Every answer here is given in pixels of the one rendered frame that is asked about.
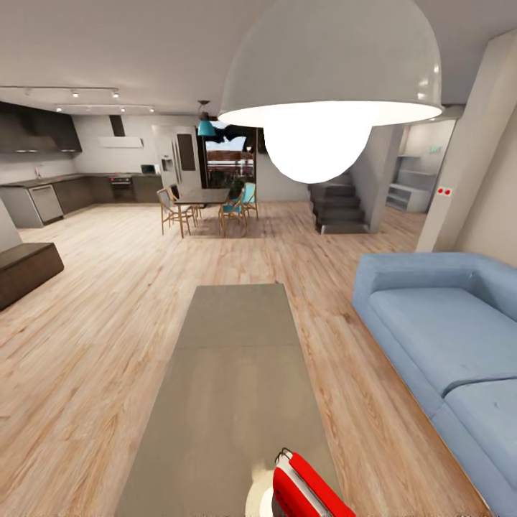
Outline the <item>radio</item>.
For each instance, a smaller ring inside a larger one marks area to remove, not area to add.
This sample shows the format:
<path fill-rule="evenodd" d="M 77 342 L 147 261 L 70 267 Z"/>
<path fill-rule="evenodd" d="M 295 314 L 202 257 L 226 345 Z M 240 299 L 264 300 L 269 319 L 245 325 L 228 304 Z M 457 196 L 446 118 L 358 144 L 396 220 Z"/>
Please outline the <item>radio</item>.
<path fill-rule="evenodd" d="M 273 491 L 287 517 L 355 517 L 301 455 L 282 450 L 275 463 Z"/>

